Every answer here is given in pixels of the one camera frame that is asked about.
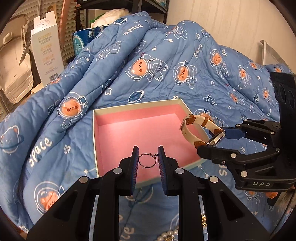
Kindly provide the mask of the white leather strap watch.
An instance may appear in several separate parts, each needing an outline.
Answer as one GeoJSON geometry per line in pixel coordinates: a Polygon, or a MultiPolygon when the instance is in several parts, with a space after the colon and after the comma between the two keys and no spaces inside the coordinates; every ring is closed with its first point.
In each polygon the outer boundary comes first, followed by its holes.
{"type": "Polygon", "coordinates": [[[213,147],[226,137],[224,129],[217,126],[208,116],[189,114],[180,126],[183,137],[196,149],[200,146],[213,147]]]}

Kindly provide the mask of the pink lined jewelry box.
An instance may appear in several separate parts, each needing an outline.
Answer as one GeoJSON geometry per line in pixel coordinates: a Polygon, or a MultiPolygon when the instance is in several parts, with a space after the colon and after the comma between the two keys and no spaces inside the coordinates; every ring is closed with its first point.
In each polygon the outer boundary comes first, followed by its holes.
{"type": "Polygon", "coordinates": [[[157,183],[159,166],[144,154],[156,154],[163,146],[168,157],[190,170],[204,159],[182,135],[180,125],[190,109],[181,99],[134,103],[93,111],[93,145],[97,176],[118,167],[138,146],[140,165],[137,187],[157,183]]]}

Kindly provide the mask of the beige baby high chair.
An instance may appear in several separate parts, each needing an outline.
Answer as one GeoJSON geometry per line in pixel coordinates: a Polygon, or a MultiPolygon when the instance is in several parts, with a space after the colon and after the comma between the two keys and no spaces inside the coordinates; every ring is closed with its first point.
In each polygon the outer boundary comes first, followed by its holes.
{"type": "Polygon", "coordinates": [[[16,104],[33,88],[30,54],[26,49],[27,15],[12,17],[1,32],[1,91],[16,104]]]}

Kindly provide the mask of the black metal shelf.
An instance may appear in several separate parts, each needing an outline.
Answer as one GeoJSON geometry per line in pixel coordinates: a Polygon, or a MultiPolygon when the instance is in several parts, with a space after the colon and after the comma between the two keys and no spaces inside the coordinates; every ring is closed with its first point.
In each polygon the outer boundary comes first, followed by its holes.
{"type": "Polygon", "coordinates": [[[140,11],[147,11],[148,13],[161,14],[163,15],[163,23],[167,23],[168,9],[170,1],[155,1],[155,0],[144,0],[144,1],[132,1],[132,0],[92,0],[92,1],[74,1],[75,6],[75,17],[76,30],[83,29],[80,20],[81,10],[90,9],[102,9],[102,10],[113,10],[113,9],[127,9],[130,13],[134,14],[140,11]]]}

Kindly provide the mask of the white pillow stuffing bag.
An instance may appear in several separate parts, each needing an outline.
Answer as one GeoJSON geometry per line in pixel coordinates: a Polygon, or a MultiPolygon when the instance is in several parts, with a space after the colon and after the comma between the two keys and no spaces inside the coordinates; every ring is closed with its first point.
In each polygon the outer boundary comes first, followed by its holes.
{"type": "Polygon", "coordinates": [[[129,15],[130,12],[128,9],[113,9],[110,11],[106,11],[105,13],[97,16],[95,19],[90,21],[90,27],[101,27],[101,26],[108,26],[112,24],[115,20],[129,15]]]}

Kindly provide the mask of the blue printed package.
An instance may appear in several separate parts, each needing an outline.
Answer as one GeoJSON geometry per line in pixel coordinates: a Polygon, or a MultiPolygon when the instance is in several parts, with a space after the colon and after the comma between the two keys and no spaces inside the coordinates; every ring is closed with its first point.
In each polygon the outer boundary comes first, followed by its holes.
{"type": "Polygon", "coordinates": [[[94,28],[86,28],[73,32],[72,42],[75,56],[77,57],[79,53],[85,48],[85,46],[87,46],[90,42],[96,39],[97,36],[100,36],[103,30],[107,27],[108,25],[94,28]]]}

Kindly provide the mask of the white tall cardboard box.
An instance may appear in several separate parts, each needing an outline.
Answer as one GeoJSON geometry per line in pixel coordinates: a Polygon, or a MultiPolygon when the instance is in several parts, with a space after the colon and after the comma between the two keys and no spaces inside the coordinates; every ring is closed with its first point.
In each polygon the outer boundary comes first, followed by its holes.
{"type": "Polygon", "coordinates": [[[46,13],[43,19],[39,16],[34,18],[31,47],[39,77],[46,86],[64,70],[54,11],[46,13]]]}

